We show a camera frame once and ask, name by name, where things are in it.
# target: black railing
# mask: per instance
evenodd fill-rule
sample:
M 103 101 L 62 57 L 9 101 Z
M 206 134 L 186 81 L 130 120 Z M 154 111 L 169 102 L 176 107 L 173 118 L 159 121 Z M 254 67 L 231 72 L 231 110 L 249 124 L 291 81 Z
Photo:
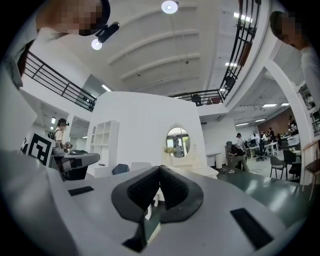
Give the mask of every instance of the black railing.
M 194 102 L 197 107 L 224 102 L 221 91 L 218 89 L 187 92 L 172 95 L 169 97 Z
M 95 96 L 75 85 L 31 52 L 28 54 L 24 73 L 78 106 L 90 112 L 94 110 L 97 100 Z
M 234 45 L 229 65 L 220 85 L 224 99 L 235 85 L 251 50 L 256 36 L 260 5 L 261 0 L 250 0 L 250 3 L 249 0 L 239 0 L 239 17 L 236 23 Z

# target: black and white sign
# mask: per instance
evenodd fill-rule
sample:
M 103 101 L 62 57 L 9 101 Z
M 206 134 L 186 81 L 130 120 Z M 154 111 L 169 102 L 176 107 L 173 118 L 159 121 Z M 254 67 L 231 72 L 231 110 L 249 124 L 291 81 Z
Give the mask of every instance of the black and white sign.
M 28 155 L 39 159 L 44 166 L 49 166 L 55 144 L 54 140 L 34 133 L 28 145 Z

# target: balcony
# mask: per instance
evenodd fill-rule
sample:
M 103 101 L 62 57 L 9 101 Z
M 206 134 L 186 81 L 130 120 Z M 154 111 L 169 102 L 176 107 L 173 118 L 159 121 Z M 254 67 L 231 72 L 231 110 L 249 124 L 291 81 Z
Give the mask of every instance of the balcony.
M 61 97 L 92 112 L 97 98 L 29 52 L 24 73 Z

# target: woman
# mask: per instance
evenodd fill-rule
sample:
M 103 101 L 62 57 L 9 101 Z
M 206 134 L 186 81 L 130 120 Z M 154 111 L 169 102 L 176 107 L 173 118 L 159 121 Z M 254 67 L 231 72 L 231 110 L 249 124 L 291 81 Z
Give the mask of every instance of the woman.
M 89 36 L 101 30 L 109 17 L 108 0 L 45 1 L 22 26 L 4 58 L 4 66 L 15 86 L 23 86 L 21 76 L 26 68 L 28 51 L 40 29 L 53 29 L 57 32 L 55 38 L 67 34 Z

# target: mirror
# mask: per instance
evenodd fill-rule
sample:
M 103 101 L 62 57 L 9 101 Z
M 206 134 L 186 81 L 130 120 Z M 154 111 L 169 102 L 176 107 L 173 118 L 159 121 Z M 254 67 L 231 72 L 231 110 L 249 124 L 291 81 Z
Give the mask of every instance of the mirror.
M 166 146 L 174 148 L 171 155 L 175 158 L 185 157 L 190 150 L 190 145 L 188 133 L 180 127 L 171 129 L 166 136 Z

